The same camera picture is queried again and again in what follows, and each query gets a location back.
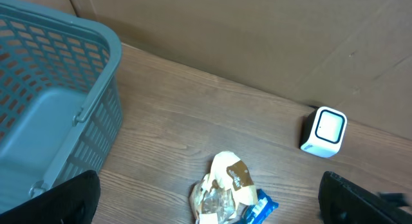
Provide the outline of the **blue cookie packet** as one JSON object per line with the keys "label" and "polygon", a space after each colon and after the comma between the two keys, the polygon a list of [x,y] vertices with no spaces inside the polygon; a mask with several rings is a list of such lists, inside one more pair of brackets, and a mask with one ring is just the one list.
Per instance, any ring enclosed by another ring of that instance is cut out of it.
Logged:
{"label": "blue cookie packet", "polygon": [[279,207],[262,189],[257,190],[257,204],[248,206],[235,224],[262,224]]}

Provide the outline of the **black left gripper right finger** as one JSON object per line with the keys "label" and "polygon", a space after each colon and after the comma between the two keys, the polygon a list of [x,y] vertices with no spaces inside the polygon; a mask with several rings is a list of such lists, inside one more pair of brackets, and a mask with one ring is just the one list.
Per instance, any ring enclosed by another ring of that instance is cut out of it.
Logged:
{"label": "black left gripper right finger", "polygon": [[323,174],[318,200],[324,224],[411,224],[404,193],[373,194],[331,171]]}

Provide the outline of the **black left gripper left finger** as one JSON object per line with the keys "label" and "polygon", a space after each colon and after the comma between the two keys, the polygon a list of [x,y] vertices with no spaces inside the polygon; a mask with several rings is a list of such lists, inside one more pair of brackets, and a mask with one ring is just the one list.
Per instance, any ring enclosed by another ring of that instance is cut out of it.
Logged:
{"label": "black left gripper left finger", "polygon": [[1,224],[89,224],[97,211],[101,188],[96,171],[88,170],[1,214]]}

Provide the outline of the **beige brown snack bag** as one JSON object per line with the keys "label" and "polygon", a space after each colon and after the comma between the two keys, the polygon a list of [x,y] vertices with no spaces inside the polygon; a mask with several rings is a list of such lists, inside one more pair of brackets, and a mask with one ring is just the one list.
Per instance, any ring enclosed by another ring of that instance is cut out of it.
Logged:
{"label": "beige brown snack bag", "polygon": [[246,164],[233,152],[213,158],[210,173],[192,189],[189,203],[198,224],[227,224],[238,209],[258,203],[257,189]]}

